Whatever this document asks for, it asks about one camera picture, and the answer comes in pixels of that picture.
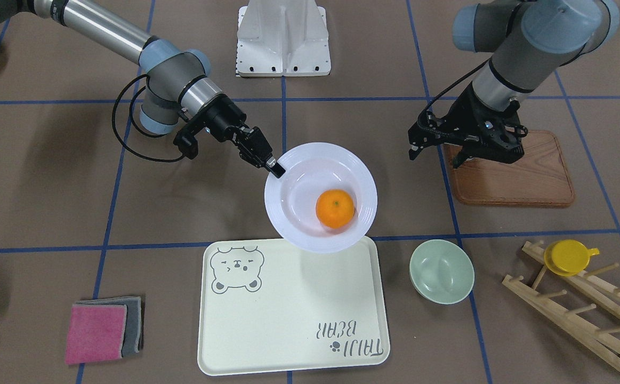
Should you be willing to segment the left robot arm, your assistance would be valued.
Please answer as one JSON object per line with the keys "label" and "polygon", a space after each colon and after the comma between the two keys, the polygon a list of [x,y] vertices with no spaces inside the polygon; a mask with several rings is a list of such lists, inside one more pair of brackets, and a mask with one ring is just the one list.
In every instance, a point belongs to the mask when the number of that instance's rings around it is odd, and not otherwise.
{"label": "left robot arm", "polygon": [[454,18],[457,49],[490,58],[453,103],[444,126],[461,134],[460,167],[471,158],[511,164],[524,156],[518,110],[557,68],[592,53],[620,24],[614,1],[493,1]]}

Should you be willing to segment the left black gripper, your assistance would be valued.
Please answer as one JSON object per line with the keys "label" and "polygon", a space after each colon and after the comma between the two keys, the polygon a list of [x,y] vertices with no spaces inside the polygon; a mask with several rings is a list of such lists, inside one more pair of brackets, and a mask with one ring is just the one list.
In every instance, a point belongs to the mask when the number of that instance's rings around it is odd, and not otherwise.
{"label": "left black gripper", "polygon": [[471,158],[480,158],[512,164],[524,157],[522,139],[528,129],[517,114],[521,103],[509,100],[504,111],[485,106],[471,85],[453,103],[448,112],[448,123],[453,128],[453,144],[461,146],[454,156],[453,165],[461,165]]}

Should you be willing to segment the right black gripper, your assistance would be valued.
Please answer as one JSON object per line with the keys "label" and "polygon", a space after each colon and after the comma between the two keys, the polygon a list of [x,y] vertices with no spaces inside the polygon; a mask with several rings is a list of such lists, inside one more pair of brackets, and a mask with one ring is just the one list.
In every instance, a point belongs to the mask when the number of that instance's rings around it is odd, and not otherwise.
{"label": "right black gripper", "polygon": [[226,95],[215,97],[203,112],[203,126],[217,141],[231,141],[244,161],[266,169],[275,178],[281,178],[285,168],[273,155],[272,147],[261,129],[247,125],[246,119],[246,114]]}

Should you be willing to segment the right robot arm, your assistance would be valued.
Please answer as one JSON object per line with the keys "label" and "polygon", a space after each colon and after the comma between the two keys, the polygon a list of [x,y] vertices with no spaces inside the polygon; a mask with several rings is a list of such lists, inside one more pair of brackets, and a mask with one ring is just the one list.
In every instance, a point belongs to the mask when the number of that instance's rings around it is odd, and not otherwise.
{"label": "right robot arm", "polygon": [[198,155],[197,134],[207,131],[219,142],[231,142],[241,159],[276,178],[285,168],[257,126],[210,80],[210,62],[200,51],[181,51],[93,1],[0,1],[0,24],[29,12],[74,30],[141,69],[146,98],[139,118],[146,133],[175,132],[180,158]]}

